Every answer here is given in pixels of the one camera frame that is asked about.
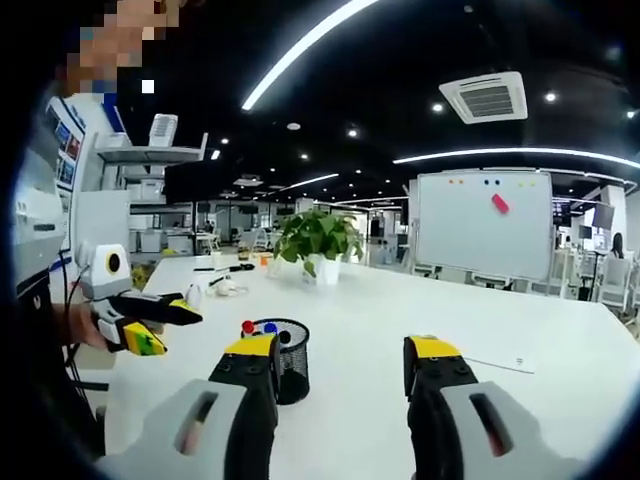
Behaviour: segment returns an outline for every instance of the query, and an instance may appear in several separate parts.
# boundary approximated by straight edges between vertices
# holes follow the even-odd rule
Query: mesh pen holder
[[[309,329],[300,322],[285,318],[267,318],[254,322],[258,331],[267,323],[274,324],[280,339],[280,395],[278,405],[292,405],[309,394],[307,343]]]

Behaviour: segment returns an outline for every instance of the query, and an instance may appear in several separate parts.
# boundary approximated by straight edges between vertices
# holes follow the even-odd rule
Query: blue cap
[[[277,334],[278,333],[278,327],[276,327],[275,323],[269,322],[269,323],[265,324],[265,326],[264,326],[264,333],[275,333],[275,334]]]

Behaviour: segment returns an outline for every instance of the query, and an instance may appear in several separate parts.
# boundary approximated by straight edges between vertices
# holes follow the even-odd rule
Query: gray handle
[[[238,385],[189,382],[147,416],[133,445],[121,454],[101,458],[98,467],[124,480],[224,480],[229,436],[246,391]],[[179,443],[205,401],[213,404],[195,452],[185,455]]]
[[[522,405],[493,382],[442,389],[456,424],[465,480],[565,480],[576,478],[583,465],[559,457],[545,445],[540,425]],[[472,399],[488,404],[493,425],[505,439],[505,450],[494,456],[488,434]]]

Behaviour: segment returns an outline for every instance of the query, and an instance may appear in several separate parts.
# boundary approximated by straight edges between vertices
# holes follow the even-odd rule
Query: red cap
[[[242,331],[244,333],[253,333],[255,329],[256,327],[254,327],[251,320],[245,320],[244,322],[242,322]]]

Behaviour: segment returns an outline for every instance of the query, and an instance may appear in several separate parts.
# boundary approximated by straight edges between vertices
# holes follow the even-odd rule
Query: air conditioning vent
[[[522,75],[504,72],[440,85],[440,91],[466,124],[524,120],[528,117]]]

